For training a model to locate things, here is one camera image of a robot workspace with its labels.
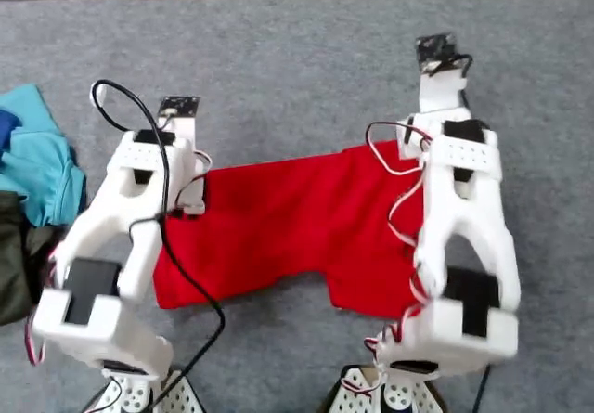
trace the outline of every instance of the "white 3d-printed part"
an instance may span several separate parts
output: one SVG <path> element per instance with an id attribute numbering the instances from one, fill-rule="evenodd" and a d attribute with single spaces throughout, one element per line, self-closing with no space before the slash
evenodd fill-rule
<path id="1" fill-rule="evenodd" d="M 175 371 L 167 380 L 169 385 L 179 374 Z M 149 384 L 143 381 L 132 382 L 126 378 L 117 378 L 122 386 L 122 395 L 112 406 L 107 407 L 105 413 L 139 413 L 149 404 Z M 103 392 L 94 407 L 89 411 L 108 406 L 113 399 L 118 397 L 120 388 L 114 381 Z M 187 378 L 182 379 L 173 390 L 153 409 L 153 413 L 204 413 L 194 390 L 189 384 Z"/>
<path id="2" fill-rule="evenodd" d="M 351 368 L 344 376 L 359 388 L 369 388 L 369 383 L 363 372 L 358 368 Z M 340 387 L 334 398 L 329 413 L 372 413 L 371 398 L 363 394 L 354 394 L 344 387 Z"/>

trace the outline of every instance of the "white wire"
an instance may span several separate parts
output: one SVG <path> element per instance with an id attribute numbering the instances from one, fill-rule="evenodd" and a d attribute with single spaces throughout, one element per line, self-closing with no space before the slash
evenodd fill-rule
<path id="1" fill-rule="evenodd" d="M 351 385 L 352 382 L 350 382 L 346 378 L 341 378 L 341 386 L 343 388 L 345 388 L 346 390 L 348 390 L 349 392 L 354 393 L 354 394 L 368 394 L 368 393 L 374 392 L 378 388 L 380 388 L 386 382 L 387 376 L 388 375 L 386 373 L 384 373 L 384 372 L 380 373 L 380 375 L 379 375 L 378 379 L 376 380 L 376 382 L 372 386 L 370 386 L 369 388 L 363 388 L 363 387 L 357 388 L 357 387 L 354 387 L 354 386 Z"/>
<path id="2" fill-rule="evenodd" d="M 386 169 L 386 171 L 389 174 L 393 174 L 395 176 L 404 176 L 406 174 L 414 174 L 415 172 L 418 172 L 420 170 L 422 170 L 421 166 L 417 166 L 417 167 L 412 167 L 411 169 L 408 170 L 404 170 L 404 171 L 399 171 L 399 170 L 394 170 L 392 167 L 390 167 L 388 165 L 388 163 L 386 162 L 386 160 L 382 157 L 382 155 L 380 154 L 380 152 L 378 151 L 378 149 L 375 147 L 375 144 L 373 143 L 373 141 L 371 140 L 371 128 L 369 127 L 367 133 L 366 133 L 366 139 L 368 141 L 369 147 L 371 148 L 371 151 L 373 151 L 373 154 L 375 155 L 375 157 L 378 159 L 378 161 L 381 163 L 381 165 L 383 165 L 383 168 Z"/>
<path id="3" fill-rule="evenodd" d="M 208 173 L 213 168 L 213 158 L 211 155 L 206 153 L 204 150 L 194 149 L 194 153 L 198 153 L 202 158 L 204 158 L 208 162 L 208 166 L 204 173 Z"/>
<path id="4" fill-rule="evenodd" d="M 410 287 L 410 292 L 412 292 L 412 295 L 419 303 L 427 304 L 429 302 L 429 299 L 421 294 L 415 284 L 412 282 L 412 278 L 408 281 L 408 286 Z"/>
<path id="5" fill-rule="evenodd" d="M 398 239 L 400 241 L 402 241 L 403 243 L 412 246 L 413 248 L 417 247 L 417 241 L 415 241 L 412 237 L 405 235 L 401 232 L 398 231 L 398 229 L 396 229 L 394 227 L 394 225 L 392 224 L 392 217 L 394 216 L 394 213 L 396 212 L 396 209 L 398 209 L 398 207 L 400 207 L 400 205 L 405 202 L 406 200 L 408 200 L 412 195 L 415 194 L 415 192 L 417 192 L 417 190 L 419 190 L 422 182 L 423 182 L 423 172 L 422 172 L 422 168 L 420 169 L 421 173 L 419 176 L 419 179 L 417 180 L 417 182 L 415 183 L 415 185 L 413 187 L 411 187 L 406 193 L 403 193 L 400 198 L 398 198 L 392 208 L 390 209 L 390 211 L 388 212 L 388 226 L 390 227 L 390 229 L 392 230 L 392 232 L 394 232 L 394 235 L 396 235 L 398 237 Z"/>

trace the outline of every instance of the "cable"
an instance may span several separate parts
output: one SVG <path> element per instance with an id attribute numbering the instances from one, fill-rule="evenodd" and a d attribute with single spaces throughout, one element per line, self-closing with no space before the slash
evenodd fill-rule
<path id="1" fill-rule="evenodd" d="M 423 169 L 421 168 L 419 179 L 417 180 L 415 185 L 413 187 L 411 187 L 409 190 L 407 190 L 405 193 L 403 193 L 400 197 L 398 197 L 396 199 L 396 201 L 394 202 L 394 204 L 392 205 L 392 208 L 390 208 L 390 211 L 388 212 L 388 226 L 390 227 L 390 229 L 392 230 L 394 235 L 396 235 L 396 237 L 400 241 L 407 244 L 408 246 L 411 246 L 412 248 L 417 247 L 417 241 L 415 241 L 415 239 L 413 239 L 409 235 L 403 234 L 400 231 L 398 231 L 398 229 L 394 226 L 394 223 L 392 223 L 392 217 L 394 216 L 394 213 L 396 212 L 398 207 L 400 207 L 400 205 L 403 202 L 405 202 L 410 197 L 412 197 L 415 193 L 417 193 L 417 190 L 420 189 L 420 186 L 422 184 L 423 184 Z"/>
<path id="2" fill-rule="evenodd" d="M 83 408 L 83 410 L 81 410 L 81 413 L 98 413 L 99 411 L 104 411 L 110 407 L 113 407 L 115 405 L 115 403 L 118 402 L 118 400 L 120 400 L 120 397 L 122 396 L 122 393 L 123 393 L 123 388 L 122 388 L 121 384 L 119 382 L 117 382 L 113 376 L 110 377 L 110 379 L 112 382 L 115 382 L 115 384 L 120 389 L 120 392 L 118 393 L 118 395 L 115 396 L 115 398 L 106 406 L 103 406 L 100 408 L 94 408 L 92 410 L 87 410 L 110 387 L 111 382 L 108 382 L 101 390 L 99 390 L 98 392 L 96 392 L 93 395 L 93 398 L 91 398 L 91 400 L 86 404 L 86 406 Z"/>
<path id="3" fill-rule="evenodd" d="M 483 402 L 483 395 L 484 389 L 486 388 L 486 383 L 489 380 L 489 375 L 491 374 L 491 366 L 487 365 L 484 369 L 483 377 L 481 378 L 481 384 L 479 385 L 479 390 L 476 392 L 476 397 L 474 398 L 474 405 L 472 406 L 472 413 L 479 413 L 481 408 L 481 402 Z"/>
<path id="4" fill-rule="evenodd" d="M 429 77 L 433 77 L 439 71 L 442 71 L 447 67 L 451 67 L 454 64 L 454 62 L 457 62 L 459 60 L 466 60 L 466 63 L 462 68 L 462 77 L 466 77 L 468 70 L 474 62 L 474 58 L 470 54 L 455 54 L 451 58 L 439 62 L 439 64 L 429 72 Z"/>
<path id="5" fill-rule="evenodd" d="M 412 130 L 413 132 L 421 135 L 422 138 L 425 139 L 425 142 L 432 140 L 432 138 L 429 135 L 427 135 L 425 132 L 420 130 L 418 127 L 415 127 L 414 125 L 408 125 L 405 123 L 395 123 L 395 122 L 391 122 L 391 121 L 376 121 L 374 123 L 370 123 L 368 125 L 367 130 L 365 131 L 365 139 L 366 139 L 366 142 L 367 142 L 369 148 L 371 148 L 375 157 L 378 159 L 378 161 L 380 161 L 381 165 L 383 165 L 383 168 L 386 169 L 386 171 L 388 171 L 389 174 L 393 174 L 395 176 L 404 176 L 405 174 L 414 174 L 415 172 L 419 172 L 422 170 L 422 167 L 420 167 L 420 166 L 412 167 L 412 168 L 410 168 L 408 170 L 404 170 L 404 171 L 394 170 L 392 167 L 390 167 L 388 165 L 388 162 L 382 157 L 382 155 L 380 154 L 378 149 L 375 147 L 375 144 L 373 143 L 373 141 L 371 141 L 371 129 L 375 125 L 391 125 L 391 126 L 396 126 L 396 127 L 407 128 L 407 129 Z"/>
<path id="6" fill-rule="evenodd" d="M 123 127 L 122 125 L 119 125 L 117 122 L 113 121 L 113 119 L 108 115 L 108 113 L 106 111 L 104 111 L 103 108 L 99 105 L 99 103 L 97 101 L 97 88 L 101 84 L 105 84 L 112 88 L 115 88 L 116 90 L 120 91 L 121 93 L 123 93 L 124 95 L 129 97 L 133 102 L 136 103 L 136 105 L 142 110 L 143 114 L 147 118 L 150 128 L 155 135 L 156 142 L 159 146 L 159 151 L 161 153 L 161 160 L 162 160 L 162 165 L 163 165 L 163 195 L 162 195 L 162 201 L 161 201 L 161 212 L 157 213 L 154 217 L 151 217 L 151 218 L 145 218 L 144 220 L 135 220 L 130 225 L 130 228 L 132 227 L 132 225 L 134 223 L 138 224 L 138 223 L 144 223 L 144 222 L 148 222 L 148 221 L 157 221 L 159 223 L 159 228 L 161 231 L 161 241 L 163 243 L 163 248 L 165 249 L 167 255 L 169 255 L 169 258 L 171 259 L 172 263 L 177 268 L 177 270 L 182 275 L 182 277 L 185 278 L 187 280 L 187 282 L 190 283 L 208 301 L 208 303 L 210 304 L 212 309 L 215 311 L 215 313 L 219 317 L 219 325 L 217 326 L 216 330 L 214 331 L 214 334 L 208 339 L 208 341 L 206 341 L 205 344 L 202 345 L 202 347 L 189 360 L 189 362 L 187 362 L 187 364 L 182 368 L 182 370 L 180 371 L 179 375 L 175 378 L 175 380 L 173 382 L 171 382 L 167 386 L 167 388 L 165 388 L 161 392 L 161 394 L 159 396 L 157 396 L 157 398 L 152 403 L 150 403 L 147 407 L 145 407 L 142 410 L 142 413 L 145 413 L 145 412 L 151 412 L 152 409 L 156 405 L 158 405 L 160 403 L 160 401 L 162 401 L 173 390 L 173 388 L 177 385 L 177 383 L 179 383 L 194 368 L 194 366 L 200 360 L 200 358 L 203 355 L 205 355 L 206 352 L 213 346 L 213 344 L 216 342 L 216 340 L 219 338 L 219 336 L 225 329 L 226 318 L 225 318 L 225 313 L 223 312 L 223 309 L 221 308 L 221 305 L 219 304 L 219 302 L 217 302 L 214 299 L 214 297 L 206 289 L 204 289 L 201 286 L 200 283 L 198 283 L 194 278 L 192 278 L 192 276 L 186 271 L 186 269 L 184 269 L 184 267 L 179 263 L 179 260 L 177 259 L 177 256 L 175 255 L 175 253 L 172 249 L 172 246 L 169 242 L 169 238 L 167 236 L 167 230 L 166 230 L 166 223 L 165 223 L 165 216 L 167 214 L 167 201 L 168 201 L 168 195 L 169 195 L 169 172 L 170 172 L 169 171 L 169 161 L 167 159 L 167 151 L 165 150 L 165 147 L 162 143 L 161 136 L 160 136 L 160 129 L 157 126 L 157 123 L 155 123 L 154 118 L 150 114 L 150 111 L 147 109 L 147 106 L 144 104 L 144 102 L 142 102 L 142 100 L 140 100 L 140 98 L 137 95 L 135 95 L 132 91 L 130 91 L 126 87 L 124 87 L 120 84 L 117 84 L 113 81 L 110 81 L 107 79 L 100 79 L 100 80 L 96 81 L 93 84 L 93 86 L 91 87 L 91 96 L 93 97 L 93 100 L 95 102 L 95 105 L 97 106 L 97 109 L 99 110 L 101 115 L 108 121 L 108 123 L 110 123 L 114 127 L 118 128 L 119 130 L 127 131 L 125 127 Z M 210 158 L 210 156 L 205 155 L 205 157 L 208 158 L 209 162 L 212 164 L 212 159 Z"/>
<path id="7" fill-rule="evenodd" d="M 81 413 L 84 413 L 90 406 L 92 406 L 97 399 L 103 394 L 105 393 L 105 391 L 108 389 L 108 387 L 110 386 L 111 381 L 108 381 L 108 383 L 106 383 L 105 385 L 103 385 L 101 388 L 99 388 L 97 390 L 97 392 L 95 394 L 93 394 L 93 397 L 91 397 L 91 399 L 86 403 L 86 405 L 83 407 L 83 409 L 81 410 Z"/>
<path id="8" fill-rule="evenodd" d="M 122 132 L 130 132 L 131 131 L 129 128 L 126 128 L 125 126 L 120 125 L 119 123 L 115 122 L 108 115 L 108 113 L 105 110 L 103 110 L 103 107 L 101 106 L 101 104 L 99 104 L 99 101 L 97 99 L 97 89 L 99 88 L 100 85 L 110 86 L 111 88 L 116 89 L 117 91 L 119 91 L 120 93 L 122 93 L 123 95 L 128 97 L 140 108 L 140 110 L 145 115 L 145 118 L 147 118 L 147 121 L 148 121 L 148 124 L 150 125 L 151 130 L 155 134 L 156 142 L 157 142 L 157 145 L 159 146 L 159 152 L 161 154 L 161 161 L 163 164 L 163 191 L 162 191 L 162 201 L 161 201 L 161 212 L 166 213 L 167 212 L 167 201 L 169 200 L 169 161 L 167 160 L 167 152 L 165 151 L 165 146 L 163 145 L 161 136 L 159 135 L 160 130 L 159 130 L 159 127 L 157 126 L 157 123 L 155 123 L 155 120 L 152 117 L 152 114 L 150 114 L 150 111 L 147 108 L 147 106 L 145 105 L 145 103 L 142 100 L 140 100 L 140 97 L 135 95 L 132 91 L 130 91 L 125 86 L 122 86 L 116 82 L 110 81 L 109 79 L 99 79 L 91 87 L 91 97 L 93 98 L 93 102 L 95 103 L 95 106 L 99 110 L 99 113 L 101 113 L 101 116 L 103 116 L 103 118 L 108 123 L 110 123 L 113 127 L 117 128 L 118 130 L 120 130 Z"/>

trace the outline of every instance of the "black cable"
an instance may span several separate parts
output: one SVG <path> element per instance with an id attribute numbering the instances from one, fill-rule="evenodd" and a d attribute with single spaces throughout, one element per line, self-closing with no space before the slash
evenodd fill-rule
<path id="1" fill-rule="evenodd" d="M 486 383 L 489 380 L 490 374 L 491 366 L 487 365 L 484 369 L 483 378 L 481 379 L 481 384 L 479 385 L 479 390 L 478 392 L 476 392 L 476 397 L 474 398 L 474 406 L 472 406 L 472 413 L 479 413 L 479 409 L 481 408 L 481 402 L 483 401 L 484 388 L 486 387 Z"/>
<path id="2" fill-rule="evenodd" d="M 462 68 L 462 77 L 466 77 L 468 70 L 470 69 L 472 63 L 474 62 L 474 59 L 470 54 L 456 54 L 456 55 L 452 56 L 451 58 L 440 62 L 439 65 L 437 65 L 435 68 L 433 68 L 429 72 L 429 77 L 433 77 L 439 71 L 442 71 L 448 67 L 451 67 L 454 64 L 454 62 L 457 62 L 459 60 L 466 60 L 466 63 L 464 64 L 464 67 Z"/>
<path id="3" fill-rule="evenodd" d="M 108 387 L 110 386 L 110 383 L 115 382 L 116 385 L 120 388 L 120 392 L 118 393 L 118 395 L 115 397 L 115 399 L 113 399 L 109 404 L 107 404 L 104 407 L 101 408 L 95 408 L 92 410 L 89 410 L 88 408 L 90 406 L 92 406 L 96 400 L 103 394 L 105 393 L 105 391 L 108 389 Z M 112 407 L 115 405 L 116 402 L 118 402 L 118 400 L 120 399 L 120 397 L 122 396 L 123 393 L 123 388 L 121 386 L 121 384 L 119 382 L 116 381 L 116 379 L 114 377 L 110 378 L 110 381 L 108 383 L 106 383 L 103 388 L 101 388 L 98 392 L 96 392 L 93 397 L 91 398 L 91 400 L 89 402 L 86 403 L 86 406 L 83 407 L 83 409 L 81 410 L 81 413 L 98 413 L 99 411 L 104 411 L 107 410 L 108 408 Z"/>
<path id="4" fill-rule="evenodd" d="M 108 86 L 120 91 L 121 93 L 123 93 L 124 95 L 129 97 L 133 102 L 135 102 L 136 105 L 142 110 L 143 114 L 147 118 L 148 123 L 150 124 L 150 128 L 151 128 L 152 132 L 154 133 L 154 135 L 156 137 L 156 141 L 159 146 L 159 151 L 161 153 L 161 159 L 162 159 L 162 164 L 163 164 L 163 195 L 162 195 L 162 201 L 161 201 L 161 212 L 157 213 L 154 217 L 151 217 L 151 218 L 135 220 L 130 225 L 130 228 L 132 228 L 132 226 L 134 224 L 144 223 L 144 222 L 148 222 L 148 221 L 156 221 L 157 223 L 159 223 L 163 247 L 165 248 L 165 251 L 169 255 L 169 258 L 171 259 L 172 263 L 177 268 L 177 270 L 182 275 L 182 277 L 185 278 L 196 290 L 198 290 L 198 292 L 200 294 L 202 294 L 202 296 L 209 302 L 209 304 L 211 305 L 211 307 L 213 308 L 213 310 L 216 312 L 216 314 L 219 317 L 219 325 L 216 328 L 216 330 L 214 331 L 214 334 L 209 338 L 208 341 L 206 341 L 206 343 L 204 345 L 202 345 L 202 347 L 198 350 L 198 352 L 196 354 L 194 354 L 194 356 L 189 360 L 189 362 L 187 362 L 187 364 L 182 368 L 181 372 L 175 378 L 175 380 L 173 382 L 171 382 L 167 386 L 167 388 L 165 388 L 165 390 L 163 390 L 161 392 L 161 394 L 159 396 L 157 396 L 157 398 L 152 403 L 150 403 L 150 405 L 148 405 L 147 407 L 145 407 L 142 410 L 142 413 L 145 413 L 145 412 L 151 412 L 152 409 L 156 405 L 158 405 L 160 403 L 160 401 L 162 401 L 173 390 L 173 388 L 177 385 L 177 383 L 180 382 L 194 368 L 194 366 L 200 360 L 200 358 L 203 355 L 205 355 L 206 352 L 213 346 L 213 344 L 216 342 L 218 337 L 223 332 L 223 329 L 225 329 L 226 318 L 225 318 L 225 313 L 223 312 L 223 309 L 221 308 L 221 305 L 214 299 L 214 297 L 206 289 L 204 289 L 201 286 L 200 283 L 198 283 L 194 278 L 192 278 L 192 276 L 186 271 L 186 269 L 184 269 L 184 267 L 179 263 L 179 260 L 175 256 L 175 253 L 174 253 L 174 251 L 171 247 L 171 244 L 169 242 L 169 238 L 167 236 L 167 230 L 165 227 L 165 215 L 167 214 L 167 201 L 168 201 L 168 195 L 169 195 L 169 172 L 170 172 L 169 171 L 169 161 L 167 159 L 167 152 L 166 152 L 165 147 L 161 141 L 160 129 L 157 126 L 157 123 L 155 123 L 154 118 L 150 114 L 150 111 L 149 111 L 149 109 L 147 109 L 147 106 L 144 104 L 144 102 L 142 102 L 142 100 L 140 100 L 140 98 L 137 95 L 135 95 L 132 91 L 130 91 L 126 87 L 124 87 L 120 84 L 117 84 L 113 81 L 110 81 L 108 79 L 100 79 L 100 80 L 96 81 L 93 84 L 93 86 L 91 87 L 91 96 L 97 106 L 97 109 L 99 110 L 101 115 L 108 121 L 108 123 L 110 123 L 114 127 L 118 128 L 119 130 L 127 131 L 127 129 L 125 127 L 123 127 L 122 125 L 119 125 L 117 122 L 113 121 L 113 119 L 108 115 L 108 113 L 103 110 L 101 105 L 99 105 L 99 103 L 97 101 L 97 88 L 102 84 L 108 85 Z"/>
<path id="5" fill-rule="evenodd" d="M 105 393 L 105 391 L 108 389 L 108 387 L 110 386 L 111 381 L 108 381 L 108 383 L 106 383 L 105 385 L 103 385 L 103 387 L 99 388 L 97 390 L 97 392 L 95 394 L 93 394 L 93 397 L 91 397 L 91 399 L 86 403 L 86 405 L 83 407 L 83 409 L 81 410 L 81 413 L 84 413 L 86 410 L 88 410 L 88 408 L 90 406 L 92 406 L 96 400 L 103 394 Z"/>
<path id="6" fill-rule="evenodd" d="M 155 134 L 157 145 L 159 146 L 159 152 L 161 153 L 161 160 L 163 163 L 163 192 L 162 192 L 162 201 L 161 201 L 161 212 L 166 213 L 167 212 L 167 201 L 169 200 L 169 161 L 167 160 L 167 152 L 165 151 L 165 146 L 163 145 L 162 139 L 159 136 L 159 127 L 157 126 L 157 123 L 155 123 L 155 120 L 152 117 L 152 114 L 150 114 L 150 111 L 147 108 L 147 106 L 145 105 L 145 103 L 142 100 L 140 100 L 140 97 L 135 95 L 132 91 L 130 91 L 125 86 L 122 86 L 116 82 L 110 81 L 109 79 L 99 79 L 91 87 L 91 97 L 93 98 L 93 102 L 95 103 L 95 106 L 101 113 L 101 116 L 103 116 L 105 118 L 105 120 L 108 123 L 110 123 L 111 125 L 113 125 L 115 128 L 117 128 L 118 130 L 123 131 L 123 132 L 130 131 L 130 129 L 115 122 L 108 115 L 108 113 L 105 110 L 103 110 L 103 107 L 101 106 L 101 104 L 99 104 L 99 101 L 97 100 L 97 89 L 99 88 L 100 85 L 110 86 L 111 88 L 118 90 L 120 93 L 122 93 L 123 95 L 128 97 L 140 108 L 140 110 L 143 112 L 143 114 L 147 118 L 148 124 L 150 125 L 150 128 L 152 129 L 153 133 Z"/>

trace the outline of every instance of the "dark green cloth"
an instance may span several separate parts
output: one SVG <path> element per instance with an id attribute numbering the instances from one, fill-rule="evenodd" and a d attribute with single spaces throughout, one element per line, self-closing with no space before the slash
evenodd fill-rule
<path id="1" fill-rule="evenodd" d="M 39 302 L 47 255 L 61 228 L 33 228 L 19 196 L 0 191 L 0 325 L 26 317 Z"/>

